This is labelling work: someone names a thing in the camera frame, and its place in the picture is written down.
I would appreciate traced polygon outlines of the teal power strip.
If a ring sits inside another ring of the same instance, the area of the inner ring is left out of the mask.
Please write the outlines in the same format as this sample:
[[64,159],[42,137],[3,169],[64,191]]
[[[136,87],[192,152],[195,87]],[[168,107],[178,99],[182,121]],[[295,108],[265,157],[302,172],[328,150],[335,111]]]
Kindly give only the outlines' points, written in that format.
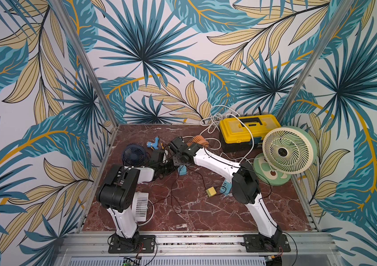
[[181,165],[177,168],[177,172],[179,176],[184,176],[187,174],[187,167],[185,165]]
[[232,188],[232,183],[225,180],[220,187],[220,194],[228,195],[231,191],[231,188]]

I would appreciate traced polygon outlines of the yellow plug adapter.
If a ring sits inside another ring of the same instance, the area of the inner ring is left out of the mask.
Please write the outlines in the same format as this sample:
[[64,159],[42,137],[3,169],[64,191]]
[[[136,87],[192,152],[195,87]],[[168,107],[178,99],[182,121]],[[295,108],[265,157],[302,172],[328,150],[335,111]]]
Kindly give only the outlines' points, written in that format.
[[206,190],[206,193],[208,195],[208,197],[213,197],[215,195],[217,195],[217,191],[214,187],[210,187]]

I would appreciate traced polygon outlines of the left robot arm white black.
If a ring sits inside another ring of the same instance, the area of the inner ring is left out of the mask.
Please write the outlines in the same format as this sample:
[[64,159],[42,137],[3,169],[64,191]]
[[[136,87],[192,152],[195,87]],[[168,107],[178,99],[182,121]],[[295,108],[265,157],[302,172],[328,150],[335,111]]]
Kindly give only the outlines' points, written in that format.
[[139,233],[139,226],[132,213],[136,187],[140,183],[139,178],[152,181],[154,170],[151,167],[124,166],[113,158],[108,162],[112,164],[96,192],[96,200],[111,215],[116,235],[121,239],[133,240]]

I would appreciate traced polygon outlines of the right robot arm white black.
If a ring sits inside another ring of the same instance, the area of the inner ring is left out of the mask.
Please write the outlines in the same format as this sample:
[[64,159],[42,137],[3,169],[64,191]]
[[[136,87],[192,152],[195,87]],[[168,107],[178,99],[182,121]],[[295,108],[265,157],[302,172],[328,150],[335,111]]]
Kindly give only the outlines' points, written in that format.
[[220,157],[199,143],[185,143],[181,137],[174,138],[168,148],[183,164],[204,167],[222,176],[232,185],[233,197],[246,205],[256,222],[260,236],[277,242],[282,230],[272,219],[259,188],[259,180],[248,162],[237,163]]

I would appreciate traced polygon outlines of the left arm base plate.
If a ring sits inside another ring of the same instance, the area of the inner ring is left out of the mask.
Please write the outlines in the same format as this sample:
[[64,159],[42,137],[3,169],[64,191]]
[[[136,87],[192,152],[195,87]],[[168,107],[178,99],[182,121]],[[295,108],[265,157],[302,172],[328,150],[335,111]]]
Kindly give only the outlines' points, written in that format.
[[155,235],[138,235],[133,238],[123,238],[113,234],[109,240],[109,254],[146,253],[151,254],[156,249]]

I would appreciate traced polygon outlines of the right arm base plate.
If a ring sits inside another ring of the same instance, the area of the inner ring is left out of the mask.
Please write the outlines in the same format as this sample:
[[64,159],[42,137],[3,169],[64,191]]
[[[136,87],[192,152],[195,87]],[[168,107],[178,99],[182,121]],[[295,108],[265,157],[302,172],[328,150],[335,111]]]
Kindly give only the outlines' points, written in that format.
[[291,251],[286,235],[268,238],[260,234],[243,235],[241,244],[247,253],[287,253]]

